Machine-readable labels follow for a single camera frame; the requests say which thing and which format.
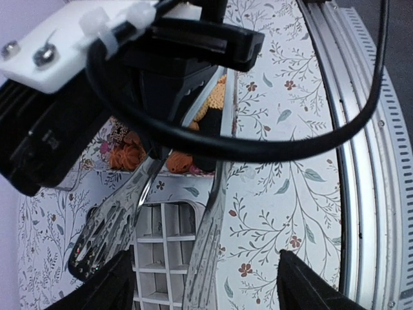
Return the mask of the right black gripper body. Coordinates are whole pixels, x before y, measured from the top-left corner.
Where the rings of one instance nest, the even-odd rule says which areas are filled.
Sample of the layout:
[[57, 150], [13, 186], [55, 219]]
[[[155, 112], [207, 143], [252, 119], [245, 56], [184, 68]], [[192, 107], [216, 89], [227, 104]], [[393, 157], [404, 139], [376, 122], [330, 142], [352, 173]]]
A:
[[[109, 86], [133, 110], [182, 125], [217, 68], [250, 70], [263, 41], [238, 26], [164, 18], [106, 62]], [[109, 116], [84, 71], [53, 94], [8, 80], [1, 87], [1, 175], [27, 196], [58, 186]]]

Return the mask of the pink divided cookie tin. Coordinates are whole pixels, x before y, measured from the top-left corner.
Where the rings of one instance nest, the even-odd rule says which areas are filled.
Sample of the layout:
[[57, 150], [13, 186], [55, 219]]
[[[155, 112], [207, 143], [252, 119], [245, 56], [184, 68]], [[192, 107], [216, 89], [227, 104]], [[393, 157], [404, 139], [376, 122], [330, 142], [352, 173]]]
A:
[[143, 206], [132, 235], [132, 309], [181, 309], [186, 274], [205, 206], [167, 201]]

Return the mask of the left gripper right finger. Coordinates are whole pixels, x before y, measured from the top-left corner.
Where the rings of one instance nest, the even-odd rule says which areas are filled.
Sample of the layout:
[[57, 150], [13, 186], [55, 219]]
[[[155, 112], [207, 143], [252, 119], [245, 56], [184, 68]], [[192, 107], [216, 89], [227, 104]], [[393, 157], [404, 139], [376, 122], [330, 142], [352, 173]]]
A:
[[362, 309], [328, 285], [292, 251], [282, 250], [277, 268], [279, 308], [290, 309]]

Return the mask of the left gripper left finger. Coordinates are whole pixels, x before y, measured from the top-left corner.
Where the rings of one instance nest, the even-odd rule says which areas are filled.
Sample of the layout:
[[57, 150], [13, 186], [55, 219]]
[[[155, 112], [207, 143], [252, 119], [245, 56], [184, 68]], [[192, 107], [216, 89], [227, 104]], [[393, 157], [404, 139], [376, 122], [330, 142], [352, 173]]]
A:
[[134, 296], [131, 251], [118, 252], [80, 288], [48, 307], [48, 310], [129, 310]]

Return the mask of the metal serving tongs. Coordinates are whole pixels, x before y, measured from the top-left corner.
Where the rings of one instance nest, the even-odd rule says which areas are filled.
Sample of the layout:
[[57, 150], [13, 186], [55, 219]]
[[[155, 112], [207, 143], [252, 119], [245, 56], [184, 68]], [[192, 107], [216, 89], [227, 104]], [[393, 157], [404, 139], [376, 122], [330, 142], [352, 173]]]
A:
[[231, 163], [212, 178], [173, 177], [164, 198], [151, 186], [160, 161], [148, 159], [89, 217], [68, 270], [88, 283], [119, 263], [129, 272], [132, 309], [216, 309], [217, 252]]

